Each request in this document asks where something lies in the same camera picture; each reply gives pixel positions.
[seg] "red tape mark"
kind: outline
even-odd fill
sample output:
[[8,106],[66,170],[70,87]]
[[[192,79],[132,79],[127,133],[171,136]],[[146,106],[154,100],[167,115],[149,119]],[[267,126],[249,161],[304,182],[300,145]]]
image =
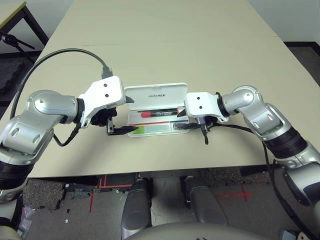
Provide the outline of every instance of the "red tape mark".
[[241,189],[242,189],[244,201],[248,202],[247,195],[245,194],[246,193],[245,185],[243,183],[240,183],[240,186],[241,186]]
[[100,178],[99,189],[115,189],[115,188],[129,188],[132,184],[123,184],[123,185],[107,185],[107,175],[104,175],[104,183],[102,185],[102,179]]
[[91,193],[89,213],[92,212],[92,204],[94,202],[94,192]]
[[251,196],[252,192],[238,192],[231,194],[220,194],[216,195],[217,198],[230,198],[230,197],[241,197],[241,196]]

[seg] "pen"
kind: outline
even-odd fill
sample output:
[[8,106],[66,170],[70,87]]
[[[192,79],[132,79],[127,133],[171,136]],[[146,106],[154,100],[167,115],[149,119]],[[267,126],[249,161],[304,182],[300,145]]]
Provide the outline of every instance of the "pen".
[[178,114],[178,108],[175,109],[161,109],[155,111],[144,111],[141,113],[142,118],[152,118],[161,116],[173,116]]

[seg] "cable connector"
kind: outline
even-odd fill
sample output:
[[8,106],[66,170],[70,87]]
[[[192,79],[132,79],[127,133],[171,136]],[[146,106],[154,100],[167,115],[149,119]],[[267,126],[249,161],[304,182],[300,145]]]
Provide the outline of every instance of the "cable connector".
[[101,79],[106,79],[112,76],[113,76],[112,69],[110,69],[108,66],[104,66],[102,68]]

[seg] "case lid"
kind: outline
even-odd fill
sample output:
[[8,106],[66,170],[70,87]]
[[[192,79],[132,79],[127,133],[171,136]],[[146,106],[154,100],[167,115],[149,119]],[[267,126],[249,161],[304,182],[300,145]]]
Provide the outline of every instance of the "case lid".
[[152,110],[183,107],[188,85],[184,82],[128,86],[125,95],[134,103],[128,103],[130,110]]

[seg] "table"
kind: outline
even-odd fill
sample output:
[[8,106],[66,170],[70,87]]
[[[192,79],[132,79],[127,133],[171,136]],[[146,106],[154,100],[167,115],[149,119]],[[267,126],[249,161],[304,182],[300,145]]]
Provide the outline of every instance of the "table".
[[0,3],[0,30],[8,33],[21,19],[24,19],[43,45],[46,45],[49,38],[37,23],[26,4],[25,1]]
[[[94,52],[124,86],[188,84],[189,92],[230,93],[257,87],[320,149],[320,89],[246,0],[75,0],[40,57],[63,48]],[[51,89],[79,96],[101,77],[101,65],[81,53],[65,53],[41,65],[28,80],[17,114],[32,92]],[[117,108],[116,127],[127,124],[128,108]],[[2,129],[10,107],[0,121]],[[244,126],[241,115],[231,124]],[[61,141],[73,124],[58,125]],[[51,141],[29,175],[87,176],[142,171],[264,164],[261,142],[247,132],[217,127],[205,145],[199,130],[130,138],[106,129],[81,129],[66,147]]]

